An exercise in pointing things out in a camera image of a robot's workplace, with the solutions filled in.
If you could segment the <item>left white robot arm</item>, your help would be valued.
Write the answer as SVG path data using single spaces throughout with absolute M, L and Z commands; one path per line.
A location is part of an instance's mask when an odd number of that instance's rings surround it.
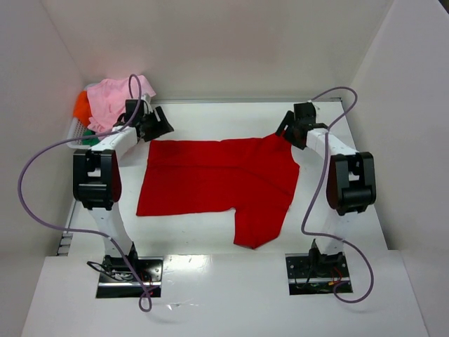
M 144 103 L 130 126 L 114 127 L 115 134 L 104 137 L 89 149 L 76 150 L 73 157 L 73 192 L 94 218 L 103 238 L 105 257 L 102 263 L 88 265 L 117 282 L 129 282 L 133 274 L 122 253 L 138 268 L 135 245 L 126 232 L 119 200 L 122 192 L 119 159 L 139 140 L 149 142 L 174 131 L 162 107 Z

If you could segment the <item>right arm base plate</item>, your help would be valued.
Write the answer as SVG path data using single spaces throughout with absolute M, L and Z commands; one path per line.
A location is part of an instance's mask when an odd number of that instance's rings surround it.
M 352 293 L 346 257 L 343 253 L 319 257 L 313 262 L 307 253 L 286 254 L 286 271 L 290 296 Z

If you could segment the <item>red t shirt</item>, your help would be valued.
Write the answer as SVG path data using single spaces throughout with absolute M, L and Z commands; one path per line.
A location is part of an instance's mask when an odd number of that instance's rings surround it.
M 153 140 L 137 216 L 233 209 L 234 244 L 256 249 L 276 239 L 293 202 L 300 167 L 274 134 L 228 140 Z

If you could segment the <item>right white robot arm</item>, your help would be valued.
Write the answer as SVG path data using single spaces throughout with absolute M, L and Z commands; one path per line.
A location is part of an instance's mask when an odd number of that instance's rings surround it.
M 345 144 L 316 118 L 315 107 L 301 103 L 286 112 L 276 130 L 277 136 L 283 136 L 294 147 L 312 150 L 323 159 L 319 183 L 300 228 L 302 234 L 314 238 L 307 274 L 313 278 L 321 272 L 332 273 L 342 262 L 347 223 L 373 205 L 377 193 L 373 155 Z M 326 192 L 328 215 L 320 231 L 308 231 L 306 224 L 321 190 Z

